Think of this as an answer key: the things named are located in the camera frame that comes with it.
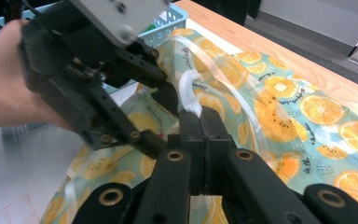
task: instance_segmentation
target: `gray floor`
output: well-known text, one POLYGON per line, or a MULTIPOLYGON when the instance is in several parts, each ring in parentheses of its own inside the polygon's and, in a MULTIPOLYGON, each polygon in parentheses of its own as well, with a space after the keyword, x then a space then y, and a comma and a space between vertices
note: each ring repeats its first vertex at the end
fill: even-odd
POLYGON ((351 46, 262 11, 245 27, 358 84, 358 65, 348 60, 351 46))
MULTIPOLYGON (((121 105, 135 89, 111 97, 121 105)), ((82 146, 77 134, 51 124, 0 128, 0 224, 38 223, 82 146)))

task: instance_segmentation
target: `round hole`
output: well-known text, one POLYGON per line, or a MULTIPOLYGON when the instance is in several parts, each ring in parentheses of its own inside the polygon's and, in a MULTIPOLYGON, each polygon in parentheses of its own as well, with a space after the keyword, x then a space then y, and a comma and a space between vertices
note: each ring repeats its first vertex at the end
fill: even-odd
POLYGON ((163 213, 156 213, 152 218, 153 223, 167 223, 167 215, 163 213))
POLYGON ((119 203, 123 199, 123 191, 120 189, 106 189, 100 195, 100 204, 112 206, 119 203))
POLYGON ((105 194, 105 196, 103 197, 105 200, 108 201, 112 201, 115 200, 117 198, 118 194, 116 192, 110 192, 105 194))
POLYGON ((327 189, 321 189, 318 191, 318 197, 322 200, 322 202, 329 204, 333 207, 344 207, 345 201, 344 199, 336 194, 335 192, 327 189))
POLYGON ((301 224, 301 217, 295 213, 288 212, 285 214, 284 219, 290 224, 301 224))
POLYGON ((167 155, 169 161, 180 161, 183 157, 183 154, 179 151, 172 151, 167 155))
POLYGON ((246 151, 237 151, 236 155, 240 160, 243 161, 251 161, 254 157, 252 154, 246 151))

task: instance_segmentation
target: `plastic bag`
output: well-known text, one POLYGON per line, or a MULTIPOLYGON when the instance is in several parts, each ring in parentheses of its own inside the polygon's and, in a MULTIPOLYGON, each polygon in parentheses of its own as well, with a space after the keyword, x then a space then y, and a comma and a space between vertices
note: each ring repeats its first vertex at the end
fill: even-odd
MULTIPOLYGON (((257 152, 290 189, 302 193, 325 183, 358 201, 358 116, 347 107, 278 59, 254 51, 227 55, 192 30, 173 31, 158 51, 160 68, 179 92, 178 110, 217 110, 237 146, 257 152)), ((177 132, 177 118, 151 98, 153 91, 140 88, 121 108, 139 130, 165 138, 177 132)), ((109 182, 134 187, 154 164, 129 146, 83 148, 42 222, 71 223, 94 189, 109 182)), ((190 223, 227 223, 221 200, 192 197, 190 223)))

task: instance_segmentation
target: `black plastic part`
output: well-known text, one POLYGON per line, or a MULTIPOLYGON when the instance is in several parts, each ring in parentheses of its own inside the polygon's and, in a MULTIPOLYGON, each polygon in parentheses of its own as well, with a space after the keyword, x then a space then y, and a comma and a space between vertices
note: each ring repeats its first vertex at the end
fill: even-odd
POLYGON ((132 201, 131 189, 123 184, 110 183, 98 187, 83 203, 74 224, 121 224, 132 201))
POLYGON ((252 223, 320 223, 254 152, 232 149, 225 160, 226 173, 252 223))
POLYGON ((310 185, 304 191, 304 200, 323 223, 358 223, 358 202, 341 189, 310 185))
POLYGON ((149 179, 147 178, 146 180, 144 180, 142 183, 135 186, 131 190, 131 194, 133 196, 132 203, 130 205, 130 208, 127 212, 127 215, 126 215, 123 223, 125 223, 125 224, 133 223, 133 220, 135 220, 135 216, 138 213, 139 205, 141 204, 142 197, 144 197, 144 193, 145 193, 148 182, 149 182, 149 179))
POLYGON ((180 149, 158 156, 134 223, 187 223, 191 157, 180 149))
POLYGON ((23 10, 24 6, 21 0, 6 0, 3 7, 5 24, 13 20, 21 19, 23 10))
POLYGON ((143 49, 143 43, 130 47, 132 52, 116 47, 69 1, 30 21, 22 35, 20 54, 28 88, 41 93, 93 149, 135 144, 156 158, 166 148, 151 132, 137 131, 102 88, 98 70, 102 63, 120 63, 132 57, 137 63, 123 63, 117 79, 137 77, 151 87, 161 86, 165 78, 151 48, 143 49), (130 74, 139 70, 141 75, 130 74))
POLYGON ((171 114, 178 117, 178 94, 175 87, 171 83, 167 83, 160 87, 158 91, 152 93, 152 98, 171 114))
POLYGON ((185 111, 179 113, 180 145, 176 146, 191 154, 191 194, 204 193, 205 140, 200 119, 185 111))
POLYGON ((223 159, 233 147, 231 136, 216 110, 203 107, 200 120, 206 139, 204 194, 222 195, 224 187, 222 183, 226 179, 223 159))
POLYGON ((223 211, 225 212, 228 223, 248 223, 247 221, 250 218, 248 217, 248 213, 242 206, 237 205, 228 200, 227 198, 223 197, 222 207, 223 211))

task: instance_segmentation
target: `human hand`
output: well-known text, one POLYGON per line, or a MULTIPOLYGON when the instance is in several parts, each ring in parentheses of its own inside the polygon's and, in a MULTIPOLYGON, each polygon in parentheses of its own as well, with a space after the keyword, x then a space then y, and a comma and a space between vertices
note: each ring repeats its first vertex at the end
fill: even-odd
POLYGON ((11 21, 0 31, 0 126, 50 122, 71 126, 25 84, 19 55, 21 27, 27 21, 11 21))

